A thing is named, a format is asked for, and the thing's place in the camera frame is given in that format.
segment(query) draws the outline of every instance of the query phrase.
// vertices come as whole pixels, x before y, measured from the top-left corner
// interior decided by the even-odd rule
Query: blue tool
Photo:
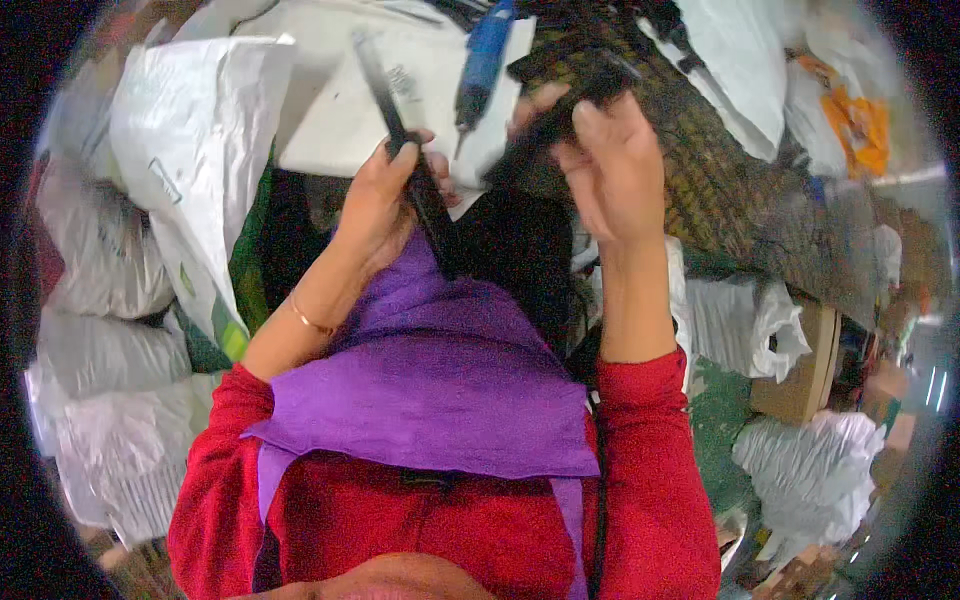
[[[503,50],[507,46],[510,28],[514,24],[514,0],[500,0],[484,15],[470,33],[467,42],[467,62],[457,87],[454,107],[457,111],[456,159],[464,136],[476,129],[487,111],[487,101],[496,86],[503,64]]]

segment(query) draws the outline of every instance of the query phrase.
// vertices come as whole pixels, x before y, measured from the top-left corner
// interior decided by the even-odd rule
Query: red sweater
[[[601,598],[712,599],[719,589],[716,535],[684,413],[684,363],[678,349],[644,364],[599,365],[608,469]],[[263,533],[260,441],[239,435],[273,408],[270,386],[241,366],[213,394],[167,539],[174,577],[192,600],[251,592]],[[588,577],[597,485],[585,484]],[[566,598],[573,580],[573,548],[545,478],[476,479],[444,492],[404,484],[396,468],[315,452],[287,469],[267,520],[284,584],[334,577],[387,552],[445,558],[505,599]]]

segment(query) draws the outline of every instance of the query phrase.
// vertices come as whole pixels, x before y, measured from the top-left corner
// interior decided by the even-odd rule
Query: wrist
[[[631,241],[600,242],[604,277],[642,276],[666,258],[663,236],[651,234]]]
[[[294,288],[297,308],[310,323],[337,327],[347,319],[370,279],[356,252],[333,241]]]

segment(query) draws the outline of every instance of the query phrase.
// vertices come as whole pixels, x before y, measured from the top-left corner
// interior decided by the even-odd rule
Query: red sleeve
[[[607,538],[600,598],[716,598],[720,553],[693,460],[684,351],[600,362]]]
[[[263,535],[257,507],[259,442],[239,436],[274,412],[274,394],[239,364],[213,393],[210,425],[187,455],[167,534],[174,580],[192,600],[250,593]]]

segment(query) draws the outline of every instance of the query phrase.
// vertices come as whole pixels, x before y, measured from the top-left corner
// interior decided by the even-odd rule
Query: hand
[[[417,133],[423,142],[434,138],[428,130]],[[390,161],[384,140],[360,167],[350,185],[331,246],[339,249],[343,256],[358,260],[364,279],[370,279],[393,263],[410,239],[416,214],[402,201],[403,186],[410,179],[419,154],[417,144],[408,142]],[[456,205],[459,198],[453,190],[446,158],[439,153],[429,153],[427,160],[444,194],[444,202],[447,206]]]
[[[548,84],[516,108],[516,132],[569,90]],[[605,109],[581,101],[573,111],[577,143],[551,148],[560,163],[584,227],[601,245],[632,246],[663,236],[663,159],[653,128],[634,95]]]

